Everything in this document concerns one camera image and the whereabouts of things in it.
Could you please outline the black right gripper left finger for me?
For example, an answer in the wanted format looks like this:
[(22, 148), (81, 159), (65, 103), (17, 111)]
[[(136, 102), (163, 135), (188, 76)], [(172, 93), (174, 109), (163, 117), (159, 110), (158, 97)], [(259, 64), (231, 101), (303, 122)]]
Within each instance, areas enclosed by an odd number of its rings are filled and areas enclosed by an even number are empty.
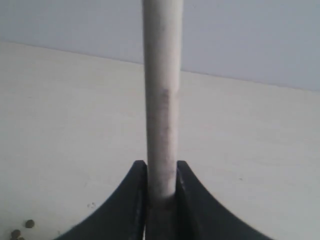
[(147, 206), (147, 165), (136, 160), (111, 196), (58, 240), (141, 240)]

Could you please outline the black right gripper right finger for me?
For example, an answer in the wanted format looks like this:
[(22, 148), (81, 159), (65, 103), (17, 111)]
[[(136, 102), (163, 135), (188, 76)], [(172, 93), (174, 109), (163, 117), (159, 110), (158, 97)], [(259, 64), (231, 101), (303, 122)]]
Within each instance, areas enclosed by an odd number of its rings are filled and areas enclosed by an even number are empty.
[(177, 162), (178, 240), (269, 240), (216, 200), (186, 161)]

